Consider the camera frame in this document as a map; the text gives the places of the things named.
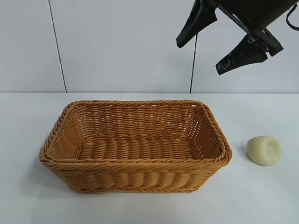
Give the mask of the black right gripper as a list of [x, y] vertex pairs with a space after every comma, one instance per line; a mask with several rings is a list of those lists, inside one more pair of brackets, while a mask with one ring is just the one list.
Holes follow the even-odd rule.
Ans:
[[216, 64], [222, 75], [239, 67], [262, 63], [283, 50], [280, 42], [267, 27], [286, 11], [295, 8], [295, 0], [196, 0], [190, 15], [176, 38], [177, 46], [185, 46], [198, 32], [217, 21], [218, 7], [234, 21], [247, 36], [223, 59]]

